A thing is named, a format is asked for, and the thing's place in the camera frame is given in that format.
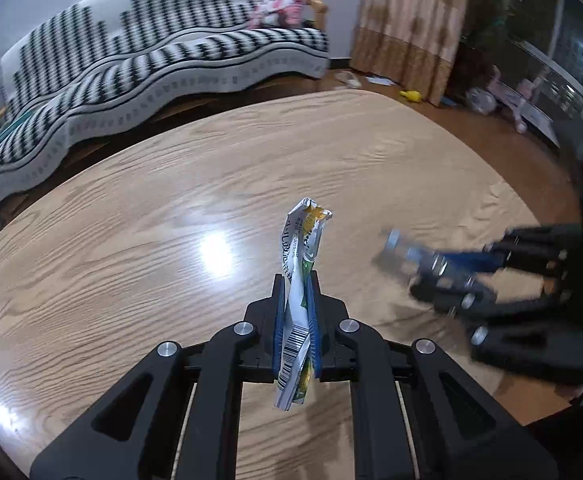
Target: pink pillow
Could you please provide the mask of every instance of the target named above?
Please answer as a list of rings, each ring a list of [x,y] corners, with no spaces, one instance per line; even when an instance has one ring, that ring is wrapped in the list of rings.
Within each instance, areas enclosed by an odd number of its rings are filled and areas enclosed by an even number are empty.
[[[248,28],[300,27],[306,4],[307,0],[263,0],[252,12]]]

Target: wooden table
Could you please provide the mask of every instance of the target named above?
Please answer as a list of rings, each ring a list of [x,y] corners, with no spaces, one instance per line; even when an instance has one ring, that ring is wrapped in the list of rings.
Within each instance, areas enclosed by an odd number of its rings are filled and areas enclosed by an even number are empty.
[[[316,263],[323,292],[386,338],[435,339],[493,392],[500,373],[468,362],[459,325],[371,260],[393,226],[470,248],[534,217],[417,111],[370,92],[307,94],[145,140],[0,233],[0,444],[15,463],[28,472],[158,342],[207,340],[268,296],[286,213],[304,196],[334,212]],[[539,286],[507,272],[494,283],[504,296]],[[273,385],[244,388],[239,478],[353,478],[347,384],[312,383],[287,413],[273,399]]]

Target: brown curtain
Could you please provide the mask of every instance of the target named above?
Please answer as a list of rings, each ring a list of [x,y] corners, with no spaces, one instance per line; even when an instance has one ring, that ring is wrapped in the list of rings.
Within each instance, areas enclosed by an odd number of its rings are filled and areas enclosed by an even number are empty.
[[[389,77],[438,105],[467,0],[363,0],[351,67]]]

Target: round table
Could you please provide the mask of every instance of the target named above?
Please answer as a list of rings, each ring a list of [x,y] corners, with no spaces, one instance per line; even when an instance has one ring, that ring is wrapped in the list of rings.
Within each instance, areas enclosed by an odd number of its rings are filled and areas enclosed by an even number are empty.
[[[323,293],[385,338],[433,338],[493,392],[500,373],[470,364],[459,323],[371,261],[391,227],[474,248],[534,217],[417,111],[364,91],[306,94],[136,144],[0,232],[0,444],[19,468],[160,341],[207,340],[267,297],[305,196],[334,213],[315,266]],[[494,283],[502,296],[539,287],[508,272]],[[353,478],[346,383],[313,381],[290,412],[273,401],[273,385],[245,385],[238,478]]]

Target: sofa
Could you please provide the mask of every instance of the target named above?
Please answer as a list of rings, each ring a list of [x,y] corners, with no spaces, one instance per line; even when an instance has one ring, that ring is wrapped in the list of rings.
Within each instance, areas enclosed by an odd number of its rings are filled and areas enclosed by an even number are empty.
[[[260,0],[83,0],[0,60],[0,204],[39,185],[76,143],[127,132],[175,98],[237,92],[329,65],[315,27],[248,30]]]

